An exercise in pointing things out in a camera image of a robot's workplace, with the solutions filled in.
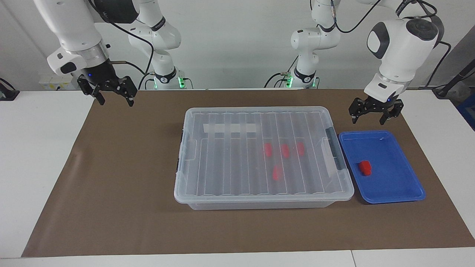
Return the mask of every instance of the clear plastic storage box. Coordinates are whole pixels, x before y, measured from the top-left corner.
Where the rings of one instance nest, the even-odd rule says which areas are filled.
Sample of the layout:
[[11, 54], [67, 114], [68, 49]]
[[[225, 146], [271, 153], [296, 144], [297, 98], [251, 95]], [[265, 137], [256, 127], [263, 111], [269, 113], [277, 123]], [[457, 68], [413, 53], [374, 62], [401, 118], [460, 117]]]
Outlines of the clear plastic storage box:
[[353, 193], [324, 107], [186, 112], [175, 182], [179, 203], [194, 210], [323, 208]]

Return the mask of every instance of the white table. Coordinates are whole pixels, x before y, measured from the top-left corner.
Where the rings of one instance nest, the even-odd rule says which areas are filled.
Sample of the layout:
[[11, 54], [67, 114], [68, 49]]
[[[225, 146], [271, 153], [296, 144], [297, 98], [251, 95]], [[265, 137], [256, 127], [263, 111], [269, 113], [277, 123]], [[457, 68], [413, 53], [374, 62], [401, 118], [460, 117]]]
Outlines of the white table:
[[[475, 233], [475, 132], [447, 100], [403, 94], [404, 117]], [[84, 123], [81, 92], [22, 92], [0, 102], [0, 266], [474, 266], [475, 248], [18, 258]]]

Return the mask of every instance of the black stand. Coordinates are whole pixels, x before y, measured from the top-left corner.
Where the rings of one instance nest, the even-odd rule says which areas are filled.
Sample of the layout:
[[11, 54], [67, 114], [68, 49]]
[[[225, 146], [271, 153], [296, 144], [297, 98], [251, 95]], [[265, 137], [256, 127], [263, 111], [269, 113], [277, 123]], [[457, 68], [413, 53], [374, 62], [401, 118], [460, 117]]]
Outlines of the black stand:
[[8, 90], [3, 84], [0, 84], [0, 92], [5, 96], [0, 96], [0, 101], [13, 101], [17, 98], [20, 91]]
[[444, 88], [440, 90], [432, 89], [432, 92], [438, 99], [444, 99], [447, 96], [447, 92], [452, 89], [458, 82], [460, 82], [468, 73], [475, 68], [475, 59], [472, 60], [457, 76], [455, 76]]

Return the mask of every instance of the brown paper mat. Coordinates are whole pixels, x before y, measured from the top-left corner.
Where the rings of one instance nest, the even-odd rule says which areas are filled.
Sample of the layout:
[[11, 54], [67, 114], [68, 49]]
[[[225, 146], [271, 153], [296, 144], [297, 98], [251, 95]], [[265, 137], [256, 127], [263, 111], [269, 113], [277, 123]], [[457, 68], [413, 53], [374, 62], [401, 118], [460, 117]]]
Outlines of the brown paper mat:
[[[351, 123], [361, 90], [140, 92], [133, 108], [115, 94], [95, 102], [23, 257], [448, 248], [475, 240], [405, 120], [379, 114]], [[335, 129], [385, 129], [424, 186], [424, 201], [323, 209], [194, 211], [173, 197], [187, 109], [322, 105]]]

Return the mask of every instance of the black cable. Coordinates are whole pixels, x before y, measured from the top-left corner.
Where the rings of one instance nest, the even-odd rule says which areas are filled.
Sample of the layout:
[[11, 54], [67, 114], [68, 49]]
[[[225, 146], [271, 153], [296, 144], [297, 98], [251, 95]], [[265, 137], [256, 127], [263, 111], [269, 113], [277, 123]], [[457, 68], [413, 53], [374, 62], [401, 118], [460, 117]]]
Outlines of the black cable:
[[143, 70], [141, 70], [136, 64], [131, 63], [129, 61], [125, 61], [125, 60], [111, 61], [111, 64], [113, 64], [113, 65], [130, 65], [130, 66], [133, 66], [134, 68], [136, 68], [138, 71], [140, 71], [140, 73], [142, 73], [142, 75], [145, 75], [145, 72], [143, 72]]
[[298, 56], [295, 57], [294, 61], [292, 62], [292, 65], [290, 65], [289, 69], [287, 70], [287, 72], [289, 72], [292, 67], [294, 66], [294, 64], [297, 62], [297, 59], [298, 59]]
[[335, 24], [334, 24], [334, 25], [335, 25], [336, 28], [337, 28], [340, 32], [342, 32], [342, 33], [350, 33], [350, 32], [352, 32], [352, 31], [354, 31], [354, 30], [363, 22], [363, 20], [371, 13], [371, 11], [373, 11], [373, 9], [376, 7], [376, 5], [377, 5], [379, 2], [381, 2], [381, 0], [376, 1], [376, 2], [373, 4], [373, 6], [370, 8], [370, 10], [368, 10], [368, 12], [366, 12], [366, 14], [363, 16], [363, 18], [362, 18], [351, 30], [342, 30], [342, 29], [340, 29], [340, 27], [338, 26], [338, 23], [336, 22], [336, 15], [335, 15], [335, 18], [334, 18], [334, 21], [335, 21]]
[[148, 79], [148, 80], [146, 80], [146, 81], [145, 81], [145, 90], [147, 90], [147, 83], [150, 82], [150, 81], [155, 82], [154, 79]]
[[[474, 71], [474, 72], [472, 72], [471, 74], [469, 74], [469, 75], [467, 75], [467, 76], [463, 77], [463, 78], [462, 78], [462, 79], [461, 79], [459, 82], [461, 82], [461, 81], [463, 81], [463, 80], [465, 80], [465, 79], [468, 79], [468, 78], [470, 78], [470, 77], [471, 77], [473, 74], [475, 74], [475, 71]], [[447, 85], [448, 85], [448, 84], [444, 84], [444, 85], [441, 85], [441, 86], [432, 87], [432, 88], [424, 88], [424, 89], [430, 89], [430, 90], [434, 90], [434, 89], [437, 89], [437, 88], [445, 87], [445, 86], [447, 86]]]
[[99, 10], [97, 9], [97, 7], [92, 3], [92, 0], [88, 0], [88, 1], [89, 1], [89, 4], [92, 6], [92, 8], [99, 14], [99, 16], [101, 16], [101, 18], [102, 18], [105, 22], [112, 24], [114, 27], [116, 27], [117, 29], [119, 29], [119, 30], [125, 32], [126, 34], [131, 35], [131, 36], [133, 36], [133, 37], [139, 39], [140, 41], [143, 41], [143, 42], [147, 43], [147, 44], [152, 48], [152, 51], [150, 52], [150, 59], [149, 59], [149, 62], [148, 62], [148, 64], [147, 64], [147, 69], [145, 70], [145, 73], [148, 73], [148, 72], [149, 72], [149, 69], [150, 69], [150, 65], [152, 64], [153, 51], [155, 50], [155, 48], [153, 47], [153, 44], [152, 44], [151, 42], [149, 42], [149, 41], [147, 41], [147, 40], [141, 38], [141, 37], [138, 37], [137, 35], [135, 35], [135, 34], [129, 32], [129, 31], [127, 31], [127, 30], [125, 30], [125, 29], [123, 29], [123, 28], [117, 26], [117, 24], [115, 24], [115, 23], [113, 23], [112, 21], [110, 21], [103, 13], [99, 12]]
[[448, 53], [450, 52], [450, 50], [452, 50], [452, 46], [449, 44], [449, 43], [446, 43], [446, 42], [443, 42], [443, 41], [440, 41], [441, 44], [443, 45], [446, 45], [447, 46], [447, 52], [445, 52], [445, 54], [442, 56], [442, 58], [440, 59], [439, 63], [437, 64], [437, 66], [434, 68], [434, 71], [432, 72], [429, 80], [427, 81], [427, 84], [426, 86], [424, 87], [424, 89], [426, 89], [430, 82], [432, 81], [432, 78], [434, 78], [434, 75], [436, 74], [437, 70], [439, 69], [440, 65], [442, 64], [442, 62], [444, 61], [444, 59], [447, 57]]
[[264, 88], [267, 88], [267, 85], [270, 83], [270, 81], [271, 81], [272, 79], [274, 79], [274, 77], [279, 76], [279, 75], [281, 75], [280, 72], [278, 72], [278, 73], [272, 75], [272, 76], [267, 80], [266, 85], [264, 85]]
[[192, 88], [192, 89], [195, 89], [195, 87], [193, 86], [193, 81], [192, 81], [190, 78], [183, 78], [183, 81], [190, 81], [190, 83], [191, 83], [191, 88]]
[[11, 85], [11, 83], [7, 82], [4, 78], [0, 78], [0, 81], [2, 81], [4, 84], [10, 86], [11, 89], [13, 89], [15, 91], [15, 87], [13, 87], [13, 85]]
[[[432, 10], [434, 11], [434, 13], [430, 13], [430, 14], [427, 14], [427, 15], [418, 17], [419, 19], [430, 18], [430, 17], [433, 17], [433, 16], [437, 15], [437, 8], [436, 8], [435, 6], [433, 6], [433, 5], [427, 3], [426, 1], [423, 1], [423, 0], [416, 0], [416, 1], [417, 1], [420, 5], [426, 5], [426, 6], [430, 7], [430, 8], [432, 8]], [[415, 19], [415, 17], [405, 17], [405, 18], [403, 18], [403, 19]]]
[[315, 79], [318, 79], [318, 84], [317, 84], [317, 88], [316, 88], [316, 89], [318, 89], [318, 86], [320, 85], [320, 77], [317, 77]]
[[147, 74], [145, 74], [145, 75], [142, 77], [142, 79], [140, 80], [139, 87], [137, 88], [137, 90], [140, 90], [140, 87], [142, 87], [143, 80], [144, 80], [148, 75], [151, 75], [151, 74], [150, 74], [150, 73], [147, 73]]
[[286, 80], [287, 80], [287, 79], [280, 79], [280, 80], [276, 81], [275, 84], [274, 84], [274, 88], [277, 86], [277, 84], [278, 84], [279, 82], [280, 82], [280, 84], [282, 84], [282, 82], [285, 82]]
[[143, 70], [141, 70], [136, 64], [134, 63], [131, 63], [129, 61], [126, 61], [125, 62], [127, 65], [130, 65], [130, 66], [133, 66], [134, 68], [136, 68], [138, 71], [140, 71], [140, 73], [142, 73], [142, 75], [145, 75], [145, 72]]

